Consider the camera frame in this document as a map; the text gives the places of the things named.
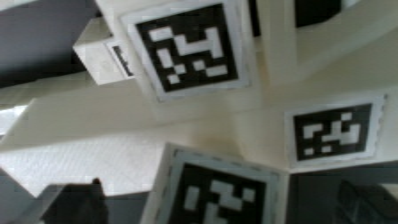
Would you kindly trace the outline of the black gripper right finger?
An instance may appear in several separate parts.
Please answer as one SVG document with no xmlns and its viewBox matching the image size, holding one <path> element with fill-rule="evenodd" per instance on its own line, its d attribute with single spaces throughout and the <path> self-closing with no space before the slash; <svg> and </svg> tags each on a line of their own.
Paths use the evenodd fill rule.
<svg viewBox="0 0 398 224">
<path fill-rule="evenodd" d="M 398 186 L 340 183 L 334 224 L 398 224 Z"/>
</svg>

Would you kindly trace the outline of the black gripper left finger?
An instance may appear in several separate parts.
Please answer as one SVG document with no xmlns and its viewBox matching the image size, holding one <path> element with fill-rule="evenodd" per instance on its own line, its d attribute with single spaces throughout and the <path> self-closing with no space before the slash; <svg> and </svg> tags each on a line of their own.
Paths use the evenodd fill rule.
<svg viewBox="0 0 398 224">
<path fill-rule="evenodd" d="M 109 224 L 102 181 L 50 185 L 15 224 Z"/>
</svg>

